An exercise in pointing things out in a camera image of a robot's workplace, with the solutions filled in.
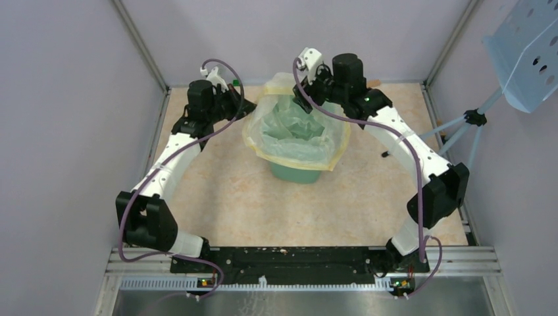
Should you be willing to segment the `translucent yellow trash bag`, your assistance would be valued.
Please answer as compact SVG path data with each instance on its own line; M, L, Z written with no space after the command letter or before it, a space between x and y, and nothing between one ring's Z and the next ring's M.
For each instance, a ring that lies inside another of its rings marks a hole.
M316 109L306 113L294 102L294 87L294 77L287 72L264 84L255 110L245 118L244 143L277 165L332 171L348 146L350 125Z

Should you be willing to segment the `green plastic trash bin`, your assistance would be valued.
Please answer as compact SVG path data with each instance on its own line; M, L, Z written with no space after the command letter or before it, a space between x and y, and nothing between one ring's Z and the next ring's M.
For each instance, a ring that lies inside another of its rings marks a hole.
M321 174L316 166L326 157L321 145L325 130L317 113L306 114L293 97L279 96L260 127L272 174L299 184L316 182Z

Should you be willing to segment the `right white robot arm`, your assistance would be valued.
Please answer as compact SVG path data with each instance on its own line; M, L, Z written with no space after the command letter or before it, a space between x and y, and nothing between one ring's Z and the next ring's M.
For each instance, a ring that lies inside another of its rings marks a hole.
M424 257L430 230L462 206L469 169L434 151L408 126L388 96L368 87L363 62L356 54L336 55L328 66L322 53L306 47L293 62L294 74L303 71L307 74L295 79L293 92L306 113L320 110L325 102L340 105L343 113L335 119L358 124L415 176L417 193L407 202L408 217L386 244L388 267L404 271L413 261L412 253Z

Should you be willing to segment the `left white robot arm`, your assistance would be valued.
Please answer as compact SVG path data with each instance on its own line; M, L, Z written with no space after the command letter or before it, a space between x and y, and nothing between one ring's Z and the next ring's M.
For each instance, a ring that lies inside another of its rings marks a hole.
M245 98L242 85L213 84L208 80L190 83L188 102L174 123L165 148L145 177L129 192L116 198L119 245L127 243L157 253L186 256L186 264L203 272L211 264L204 238L184 232L167 205L186 169L218 134L216 123L228 125L246 117L256 105Z

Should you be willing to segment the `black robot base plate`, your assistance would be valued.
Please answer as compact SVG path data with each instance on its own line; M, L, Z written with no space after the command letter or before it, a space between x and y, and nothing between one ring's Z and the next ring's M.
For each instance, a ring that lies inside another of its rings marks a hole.
M170 272L208 275L224 272L225 285L372 284L390 273L427 273L428 263L417 252L405 257L395 250L372 246L338 247L220 247L202 251L202 263L173 257Z

